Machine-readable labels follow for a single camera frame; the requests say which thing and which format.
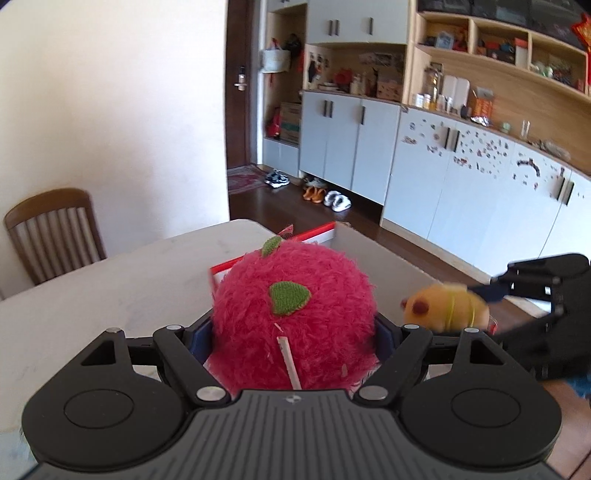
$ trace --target chair backrest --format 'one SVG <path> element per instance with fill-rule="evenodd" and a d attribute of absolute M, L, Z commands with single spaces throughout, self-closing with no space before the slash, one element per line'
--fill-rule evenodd
<path fill-rule="evenodd" d="M 106 258 L 84 190 L 35 195 L 12 208 L 4 225 L 35 285 Z"/>

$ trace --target fuzzy pink ball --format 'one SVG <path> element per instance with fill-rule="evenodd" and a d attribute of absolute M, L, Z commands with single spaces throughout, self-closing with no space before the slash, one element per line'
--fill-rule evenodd
<path fill-rule="evenodd" d="M 279 281 L 307 287 L 308 303 L 274 315 L 269 287 Z M 208 368 L 232 394 L 291 390 L 277 343 L 286 336 L 303 389 L 349 389 L 376 363 L 375 312 L 372 286 L 351 260 L 321 245 L 283 241 L 267 257 L 247 254 L 222 280 Z"/>

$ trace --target red decoration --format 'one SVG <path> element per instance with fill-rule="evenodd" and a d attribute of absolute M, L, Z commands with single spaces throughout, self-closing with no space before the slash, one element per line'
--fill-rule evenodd
<path fill-rule="evenodd" d="M 581 23 L 570 27 L 581 43 L 587 48 L 587 85 L 591 85 L 591 15 L 581 14 Z"/>

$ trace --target doormat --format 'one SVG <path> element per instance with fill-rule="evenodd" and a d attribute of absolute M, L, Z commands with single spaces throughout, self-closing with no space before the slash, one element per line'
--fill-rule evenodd
<path fill-rule="evenodd" d="M 228 170 L 228 194 L 248 192 L 265 186 L 265 172 L 255 165 Z"/>

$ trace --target orange slipper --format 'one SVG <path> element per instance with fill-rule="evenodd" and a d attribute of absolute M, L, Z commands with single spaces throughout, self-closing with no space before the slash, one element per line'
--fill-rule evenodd
<path fill-rule="evenodd" d="M 324 201 L 324 195 L 326 195 L 325 189 L 316 189 L 316 193 L 312 197 L 312 202 L 322 203 Z"/>
<path fill-rule="evenodd" d="M 306 188 L 306 192 L 304 194 L 304 200 L 311 200 L 315 193 L 316 193 L 316 187 Z"/>

